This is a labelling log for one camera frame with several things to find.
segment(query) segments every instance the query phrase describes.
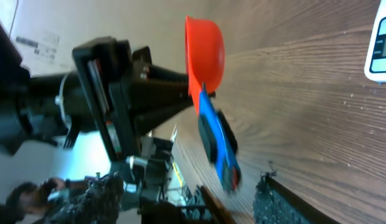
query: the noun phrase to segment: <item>wooden tabletop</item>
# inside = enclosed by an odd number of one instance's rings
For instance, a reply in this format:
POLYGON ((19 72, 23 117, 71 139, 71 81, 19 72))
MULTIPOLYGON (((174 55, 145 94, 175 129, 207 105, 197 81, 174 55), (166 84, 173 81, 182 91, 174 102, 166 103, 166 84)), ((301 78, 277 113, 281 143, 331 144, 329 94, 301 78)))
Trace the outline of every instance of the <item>wooden tabletop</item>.
POLYGON ((386 223, 386 84, 364 64, 379 1, 211 1, 226 66, 214 103, 238 141, 242 186, 222 192, 193 110, 174 155, 190 188, 204 184, 238 223, 252 223, 261 172, 341 223, 386 223))

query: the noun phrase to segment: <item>wooden table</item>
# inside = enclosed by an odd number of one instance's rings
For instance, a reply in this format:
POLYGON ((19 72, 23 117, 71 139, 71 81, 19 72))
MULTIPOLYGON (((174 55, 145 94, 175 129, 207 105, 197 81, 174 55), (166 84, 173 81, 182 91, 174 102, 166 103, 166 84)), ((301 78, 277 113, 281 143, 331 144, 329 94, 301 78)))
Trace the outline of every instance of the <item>wooden table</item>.
POLYGON ((193 110, 174 155, 190 188, 204 184, 238 223, 252 223, 261 172, 341 223, 386 223, 386 84, 363 69, 379 1, 210 1, 224 35, 216 107, 239 143, 243 183, 222 192, 193 110))

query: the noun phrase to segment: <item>white digital scale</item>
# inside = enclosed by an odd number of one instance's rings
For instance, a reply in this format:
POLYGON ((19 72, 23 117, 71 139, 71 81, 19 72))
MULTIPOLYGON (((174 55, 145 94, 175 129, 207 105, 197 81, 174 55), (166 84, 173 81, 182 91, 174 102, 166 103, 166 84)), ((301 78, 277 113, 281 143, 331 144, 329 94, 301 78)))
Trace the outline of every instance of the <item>white digital scale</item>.
POLYGON ((381 1, 375 17, 364 72, 370 80, 386 82, 386 0, 381 1))

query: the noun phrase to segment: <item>person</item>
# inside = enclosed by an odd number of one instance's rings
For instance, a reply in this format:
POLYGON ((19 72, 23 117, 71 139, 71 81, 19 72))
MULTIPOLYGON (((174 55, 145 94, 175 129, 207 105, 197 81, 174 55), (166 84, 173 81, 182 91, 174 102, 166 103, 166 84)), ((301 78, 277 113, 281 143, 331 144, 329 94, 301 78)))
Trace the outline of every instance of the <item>person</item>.
MULTIPOLYGON (((113 163, 110 173, 114 172, 119 172, 127 183, 137 181, 132 177, 129 165, 124 162, 113 163)), ((6 199, 6 206, 21 211, 24 214, 33 214, 42 218, 51 217, 62 209, 66 197, 83 194, 87 188, 88 180, 70 181, 59 177, 51 177, 40 185, 33 182, 24 182, 9 194, 6 199), (62 194, 54 200, 48 200, 49 195, 57 191, 67 192, 67 194, 62 194)), ((121 199, 121 211, 137 208, 138 204, 138 194, 124 192, 121 199)))

